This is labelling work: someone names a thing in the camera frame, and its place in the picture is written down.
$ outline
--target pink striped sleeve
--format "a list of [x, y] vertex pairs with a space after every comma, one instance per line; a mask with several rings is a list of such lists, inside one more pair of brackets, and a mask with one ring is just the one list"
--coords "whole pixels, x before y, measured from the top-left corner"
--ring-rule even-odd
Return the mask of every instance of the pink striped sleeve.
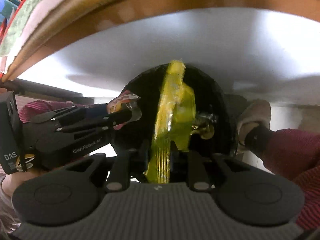
[[305, 193], [305, 205], [297, 219], [297, 224], [309, 230], [320, 226], [320, 166], [307, 170], [293, 182]]
[[19, 112], [19, 117], [22, 123], [29, 122], [32, 117], [37, 114], [42, 114], [50, 112], [53, 110], [73, 106], [73, 103], [64, 102], [47, 102], [42, 100], [37, 100], [26, 104]]
[[320, 164], [320, 134], [295, 129], [273, 133], [263, 165], [275, 174], [294, 179]]

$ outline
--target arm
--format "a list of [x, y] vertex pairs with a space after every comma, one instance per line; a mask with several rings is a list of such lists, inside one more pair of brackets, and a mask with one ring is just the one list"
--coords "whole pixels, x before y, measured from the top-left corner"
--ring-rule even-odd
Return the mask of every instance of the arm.
[[0, 231], [12, 232], [19, 227], [20, 221], [13, 210], [11, 197], [2, 190], [6, 176], [0, 174]]
[[[42, 114], [42, 113], [58, 110], [65, 107], [71, 107], [74, 105], [77, 105], [77, 104], [37, 100], [37, 101], [26, 104], [19, 112], [19, 117], [22, 123], [26, 123], [26, 122], [29, 122], [30, 119], [37, 114]], [[107, 105], [108, 104], [90, 105], [90, 108], [87, 109], [86, 117], [94, 118], [99, 115], [108, 114]]]
[[293, 129], [276, 131], [262, 158], [268, 170], [294, 179], [320, 164], [320, 135]]
[[19, 112], [19, 117], [22, 123], [29, 122], [32, 117], [37, 114], [42, 114], [50, 112], [53, 110], [73, 106], [73, 103], [64, 102], [47, 102], [42, 100], [37, 100], [26, 104]]
[[275, 174], [294, 179], [320, 164], [320, 135], [294, 129], [270, 131], [255, 127], [245, 137], [245, 145]]

